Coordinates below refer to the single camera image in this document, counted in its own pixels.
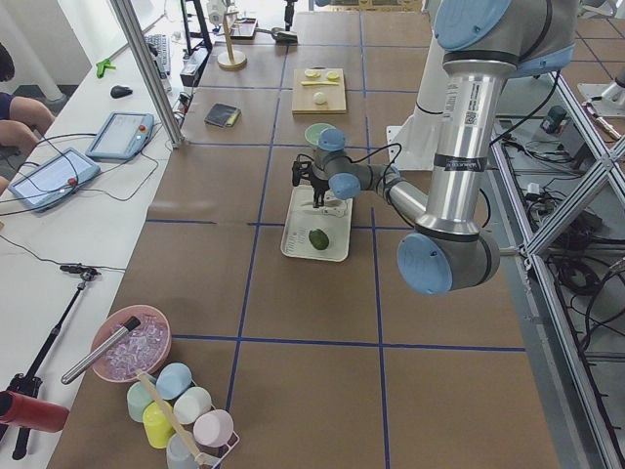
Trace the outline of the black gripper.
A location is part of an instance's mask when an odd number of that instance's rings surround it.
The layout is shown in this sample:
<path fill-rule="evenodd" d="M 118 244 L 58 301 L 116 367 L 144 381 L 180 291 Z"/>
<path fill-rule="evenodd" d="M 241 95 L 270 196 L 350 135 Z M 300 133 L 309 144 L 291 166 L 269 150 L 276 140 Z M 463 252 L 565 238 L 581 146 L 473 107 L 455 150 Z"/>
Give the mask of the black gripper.
<path fill-rule="evenodd" d="M 325 193 L 329 190 L 328 181 L 318 178 L 315 174 L 310 174 L 309 180 L 313 187 L 313 207 L 323 207 Z"/>

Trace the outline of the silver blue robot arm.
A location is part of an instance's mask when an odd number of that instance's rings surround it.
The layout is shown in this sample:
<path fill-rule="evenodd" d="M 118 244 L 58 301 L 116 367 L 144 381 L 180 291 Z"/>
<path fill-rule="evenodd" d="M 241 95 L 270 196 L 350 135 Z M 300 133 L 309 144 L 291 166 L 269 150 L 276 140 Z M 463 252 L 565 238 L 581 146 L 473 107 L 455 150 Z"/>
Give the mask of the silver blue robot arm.
<path fill-rule="evenodd" d="M 439 133 L 430 190 L 423 193 L 392 165 L 358 164 L 342 131 L 320 133 L 312 162 L 293 168 L 308 179 L 314 203 L 327 191 L 347 200 L 364 191 L 383 197 L 415 231 L 397 249 L 405 282 L 429 295 L 480 285 L 496 273 L 499 248 L 475 221 L 497 102 L 508 80 L 560 70 L 571 60 L 575 1 L 443 1 L 433 50 L 446 74 L 437 111 Z"/>

